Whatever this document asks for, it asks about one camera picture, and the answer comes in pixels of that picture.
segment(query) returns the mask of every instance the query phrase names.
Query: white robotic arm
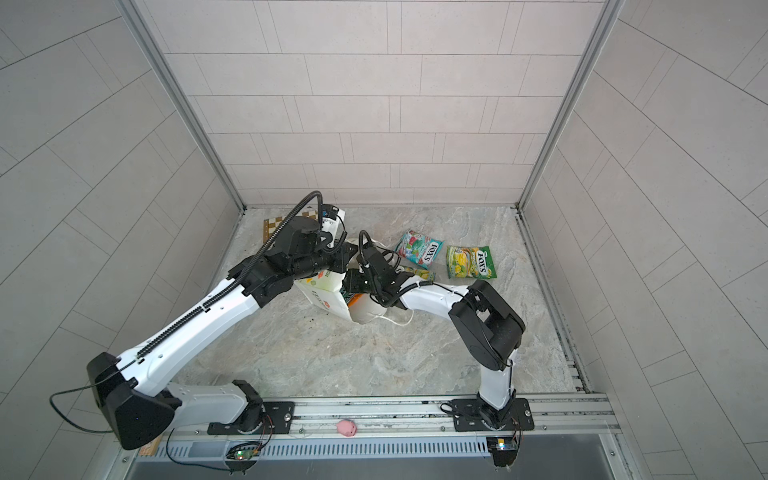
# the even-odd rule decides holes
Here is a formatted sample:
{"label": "white robotic arm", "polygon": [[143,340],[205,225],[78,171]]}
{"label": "white robotic arm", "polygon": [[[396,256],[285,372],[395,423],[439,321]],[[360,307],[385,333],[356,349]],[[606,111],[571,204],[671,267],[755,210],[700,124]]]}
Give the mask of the white robotic arm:
{"label": "white robotic arm", "polygon": [[[91,360],[88,375],[95,385],[96,403],[124,448],[141,447],[166,429],[182,425],[218,422],[231,424],[240,432],[261,425],[261,399],[247,382],[182,386],[171,379],[232,325],[287,291],[293,280],[322,270],[345,271],[358,247],[344,242],[346,232],[333,237],[333,220],[342,216],[342,211],[325,205],[320,212],[331,217],[322,228],[308,217],[286,215],[283,229],[270,238],[272,241],[233,268],[230,276],[198,304],[118,358],[102,353]],[[450,319],[470,353],[482,364],[479,397],[485,412],[481,409],[480,415],[487,424],[501,428],[514,395],[512,365],[525,330],[520,317],[482,280],[471,286],[425,282],[410,273],[396,273],[372,243],[361,244],[362,272],[348,272],[347,290],[371,293],[388,306]],[[480,320],[477,312],[485,311],[489,311],[488,317]]]}

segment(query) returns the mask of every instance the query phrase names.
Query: gray wall tile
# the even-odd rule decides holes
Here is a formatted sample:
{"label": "gray wall tile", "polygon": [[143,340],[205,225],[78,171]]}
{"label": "gray wall tile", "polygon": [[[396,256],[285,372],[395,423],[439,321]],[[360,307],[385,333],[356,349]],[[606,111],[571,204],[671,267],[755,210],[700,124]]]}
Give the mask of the gray wall tile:
{"label": "gray wall tile", "polygon": [[213,95],[309,95],[303,55],[198,54]]}
{"label": "gray wall tile", "polygon": [[[27,438],[34,445],[47,445],[61,424],[61,417],[48,404],[48,396],[85,385],[88,377],[83,366],[103,351],[103,346],[57,329],[0,404],[0,419],[13,432],[26,429]],[[75,398],[59,396],[56,405],[67,412]],[[0,439],[0,462],[3,473],[10,478],[28,478],[40,458],[37,449],[20,449],[13,435]]]}
{"label": "gray wall tile", "polygon": [[170,176],[168,167],[144,140],[91,190],[78,210],[120,242]]}
{"label": "gray wall tile", "polygon": [[579,97],[576,112],[622,166],[654,129],[642,112],[594,72]]}
{"label": "gray wall tile", "polygon": [[173,303],[160,295],[151,286],[144,289],[109,349],[113,355],[120,355],[154,335],[165,325]]}
{"label": "gray wall tile", "polygon": [[606,307],[607,301],[568,225],[552,240],[552,247],[571,284],[581,314],[585,321],[589,321]]}
{"label": "gray wall tile", "polygon": [[64,221],[108,255],[114,253],[114,250],[118,248],[118,242],[114,238],[99,228],[96,223],[90,221],[78,209],[75,208],[71,211]]}
{"label": "gray wall tile", "polygon": [[675,60],[643,112],[737,198],[768,178],[768,105],[692,61]]}
{"label": "gray wall tile", "polygon": [[71,40],[3,68],[0,146],[22,159],[111,93]]}
{"label": "gray wall tile", "polygon": [[225,207],[190,272],[190,279],[198,287],[206,291],[208,290],[208,284],[216,273],[216,268],[219,266],[224,249],[228,247],[228,241],[232,235],[235,223],[239,219],[237,208],[235,208],[232,202],[226,204]]}
{"label": "gray wall tile", "polygon": [[309,188],[302,165],[233,165],[232,171],[244,189]]}
{"label": "gray wall tile", "polygon": [[120,83],[118,78],[114,75],[112,69],[109,68],[109,65],[107,65],[104,57],[102,57],[101,53],[99,53],[99,50],[96,49],[94,42],[92,42],[88,37],[87,32],[72,38],[72,40],[74,40],[74,43],[77,44],[78,48],[80,48],[80,51],[83,52],[83,55],[85,55],[93,68],[98,72],[99,77],[101,77],[101,80],[104,80],[104,83],[107,84],[112,93],[115,93],[123,88],[123,84]]}
{"label": "gray wall tile", "polygon": [[179,165],[182,165],[197,147],[178,112],[161,123],[155,133]]}
{"label": "gray wall tile", "polygon": [[765,441],[768,369],[755,368],[768,362],[765,345],[699,264],[656,290],[654,298],[739,437]]}
{"label": "gray wall tile", "polygon": [[513,54],[581,55],[600,14],[597,3],[530,3],[523,8]]}
{"label": "gray wall tile", "polygon": [[135,81],[64,129],[48,146],[95,187],[162,121],[147,89]]}
{"label": "gray wall tile", "polygon": [[305,68],[315,95],[418,95],[422,62],[416,55],[306,55]]}
{"label": "gray wall tile", "polygon": [[560,97],[502,97],[496,104],[492,133],[545,134],[560,108]]}
{"label": "gray wall tile", "polygon": [[681,247],[674,255],[667,258],[661,265],[643,277],[643,281],[650,292],[653,293],[660,286],[672,280],[678,273],[694,263],[696,263],[696,257],[687,247]]}
{"label": "gray wall tile", "polygon": [[661,130],[627,172],[719,285],[768,260],[765,224]]}
{"label": "gray wall tile", "polygon": [[192,210],[157,268],[157,275],[181,291],[213,228],[199,208]]}
{"label": "gray wall tile", "polygon": [[495,54],[507,10],[501,2],[404,2],[402,53]]}
{"label": "gray wall tile", "polygon": [[0,31],[0,58],[8,65],[24,58],[24,54],[13,44],[10,38]]}
{"label": "gray wall tile", "polygon": [[692,475],[694,473],[682,450],[646,453],[644,457],[650,472],[655,475]]}
{"label": "gray wall tile", "polygon": [[579,55],[533,55],[525,70],[520,95],[565,95],[576,72]]}
{"label": "gray wall tile", "polygon": [[181,228],[213,179],[214,171],[200,150],[196,150],[154,201]]}
{"label": "gray wall tile", "polygon": [[520,148],[520,134],[447,134],[444,164],[511,164]]}
{"label": "gray wall tile", "polygon": [[383,2],[270,3],[283,53],[386,53]]}
{"label": "gray wall tile", "polygon": [[316,169],[315,175],[319,188],[375,188],[390,186],[389,165],[326,165]]}
{"label": "gray wall tile", "polygon": [[122,18],[90,30],[88,37],[123,85],[150,69],[149,62]]}
{"label": "gray wall tile", "polygon": [[574,112],[558,139],[558,149],[582,182],[603,151],[603,144]]}
{"label": "gray wall tile", "polygon": [[166,54],[165,60],[170,65],[174,77],[187,95],[211,95],[208,82],[200,69],[197,59],[191,53]]}
{"label": "gray wall tile", "polygon": [[296,97],[307,132],[387,132],[387,97]]}
{"label": "gray wall tile", "polygon": [[0,28],[24,55],[31,55],[118,16],[113,4],[98,0],[13,0],[0,5]]}
{"label": "gray wall tile", "polygon": [[157,274],[152,276],[152,280],[149,281],[149,286],[173,303],[176,303],[176,300],[179,298],[179,291],[157,276]]}
{"label": "gray wall tile", "polygon": [[614,321],[616,316],[609,306],[603,308],[597,315],[587,321],[587,328],[594,335],[599,329]]}
{"label": "gray wall tile", "polygon": [[[753,478],[760,472],[698,373],[654,387],[698,478]],[[717,435],[711,435],[715,429]]]}
{"label": "gray wall tile", "polygon": [[356,164],[432,163],[435,134],[352,134],[351,138]]}
{"label": "gray wall tile", "polygon": [[723,287],[723,292],[763,343],[768,343],[768,263]]}
{"label": "gray wall tile", "polygon": [[761,472],[768,472],[768,442],[745,445]]}
{"label": "gray wall tile", "polygon": [[75,305],[75,311],[119,330],[173,239],[150,214],[142,215]]}
{"label": "gray wall tile", "polygon": [[605,220],[568,165],[563,166],[552,186],[552,195],[571,226],[579,247],[585,248],[605,225]]}
{"label": "gray wall tile", "polygon": [[195,98],[213,133],[292,131],[282,97]]}
{"label": "gray wall tile", "polygon": [[648,275],[683,246],[616,160],[608,161],[589,189],[589,196],[640,276]]}
{"label": "gray wall tile", "polygon": [[5,311],[0,391],[10,392],[107,259],[93,243],[60,223],[0,284]]}
{"label": "gray wall tile", "polygon": [[616,237],[605,242],[589,265],[641,367],[683,349]]}
{"label": "gray wall tile", "polygon": [[403,132],[466,132],[480,128],[483,97],[402,97]]}
{"label": "gray wall tile", "polygon": [[79,336],[83,336],[92,342],[98,343],[104,348],[109,348],[112,344],[112,340],[114,340],[114,337],[118,334],[114,330],[108,329],[106,326],[96,323],[89,318],[85,318],[74,310],[67,315],[67,318],[65,318],[63,322],[61,322],[61,328],[76,333]]}
{"label": "gray wall tile", "polygon": [[661,0],[652,3],[638,28],[725,78],[765,33],[766,16],[768,5],[760,0],[704,5]]}
{"label": "gray wall tile", "polygon": [[273,164],[343,164],[338,134],[262,134]]}
{"label": "gray wall tile", "polygon": [[696,366],[690,361],[690,357],[685,351],[675,353],[643,369],[645,378],[648,379],[650,386],[658,385],[659,383],[676,379],[679,376],[695,371]]}
{"label": "gray wall tile", "polygon": [[266,53],[252,2],[153,0],[147,7],[171,53]]}
{"label": "gray wall tile", "polygon": [[164,117],[167,117],[176,111],[176,106],[171,101],[170,97],[168,97],[168,93],[165,91],[165,88],[160,83],[160,79],[157,78],[154,71],[148,71],[141,75],[140,79],[141,83],[144,84],[149,95],[152,97],[152,100],[154,100],[154,103],[157,105],[157,108],[160,108],[160,112],[162,112]]}
{"label": "gray wall tile", "polygon": [[587,328],[587,323],[581,315],[574,294],[571,292],[571,287],[568,285],[563,269],[557,260],[549,267],[547,274],[552,282],[554,295],[568,322],[571,337],[576,344],[576,351],[581,359],[581,365],[589,365],[600,358],[600,353],[595,348],[592,335],[590,335]]}
{"label": "gray wall tile", "polygon": [[0,177],[0,279],[5,279],[90,188],[47,147]]}
{"label": "gray wall tile", "polygon": [[661,407],[617,322],[594,334],[605,369],[643,453],[678,450]]}
{"label": "gray wall tile", "polygon": [[210,186],[203,194],[203,202],[210,208],[211,213],[214,214],[217,219],[221,217],[221,213],[229,201],[230,195],[218,179],[214,179],[214,181],[210,182]]}
{"label": "gray wall tile", "polygon": [[527,55],[424,55],[421,94],[517,95],[529,60]]}
{"label": "gray wall tile", "polygon": [[269,158],[261,159],[250,134],[211,134],[209,137],[225,165],[271,163]]}
{"label": "gray wall tile", "polygon": [[623,96],[634,100],[666,47],[624,22],[616,22],[594,70]]}
{"label": "gray wall tile", "polygon": [[[462,176],[460,165],[454,166],[454,175]],[[490,188],[523,188],[531,174],[531,165],[480,165],[480,173],[475,186]]]}

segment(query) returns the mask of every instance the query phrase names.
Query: gray marble surface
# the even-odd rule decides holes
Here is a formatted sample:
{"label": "gray marble surface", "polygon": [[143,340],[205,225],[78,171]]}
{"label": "gray marble surface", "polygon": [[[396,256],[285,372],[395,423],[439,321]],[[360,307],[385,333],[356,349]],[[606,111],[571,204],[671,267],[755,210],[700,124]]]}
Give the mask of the gray marble surface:
{"label": "gray marble surface", "polygon": [[[263,219],[287,210],[247,211],[220,278],[261,246]],[[357,207],[346,209],[345,223],[351,237],[365,229],[391,247],[408,229],[445,245],[489,245],[498,271],[490,282],[527,326],[515,365],[515,388],[527,393],[574,391],[509,207]],[[471,283],[449,280],[446,250],[444,246],[431,267],[437,280]],[[448,320],[417,312],[407,326],[384,319],[359,325],[311,305],[296,287],[229,329],[175,380],[216,385],[233,379],[247,380],[262,396],[272,397],[472,394],[480,385],[478,363]]]}

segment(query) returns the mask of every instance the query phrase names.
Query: black mounting plate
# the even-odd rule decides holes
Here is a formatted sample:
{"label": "black mounting plate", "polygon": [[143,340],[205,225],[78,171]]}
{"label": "black mounting plate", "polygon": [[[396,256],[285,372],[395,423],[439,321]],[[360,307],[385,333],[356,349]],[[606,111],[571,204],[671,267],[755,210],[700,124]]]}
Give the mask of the black mounting plate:
{"label": "black mounting plate", "polygon": [[[480,400],[474,399],[453,399],[451,400],[451,407],[454,412],[477,412],[480,408]],[[531,411],[531,406],[528,404],[527,399],[517,397],[512,400],[512,408],[515,410],[513,418],[519,419],[523,432],[533,430],[535,428],[533,424],[533,416],[527,416],[525,412]],[[485,426],[479,419],[471,419],[466,416],[460,415],[453,417],[453,428],[457,432],[497,432],[497,430],[491,430]],[[501,430],[509,431],[514,430],[515,427],[506,425]]]}
{"label": "black mounting plate", "polygon": [[[272,419],[272,434],[285,435],[290,430],[290,424],[293,421],[293,408],[296,406],[293,402],[264,402],[266,414]],[[224,423],[209,423],[208,435],[261,435],[262,426],[259,425],[251,433],[240,433],[232,425]]]}

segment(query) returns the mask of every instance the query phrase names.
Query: yellow candy bag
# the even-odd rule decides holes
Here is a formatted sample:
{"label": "yellow candy bag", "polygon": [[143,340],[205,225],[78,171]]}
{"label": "yellow candy bag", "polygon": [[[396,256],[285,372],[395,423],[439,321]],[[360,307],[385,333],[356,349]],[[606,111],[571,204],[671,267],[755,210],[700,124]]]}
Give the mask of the yellow candy bag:
{"label": "yellow candy bag", "polygon": [[496,278],[491,247],[454,247],[449,245],[448,276],[453,278]]}

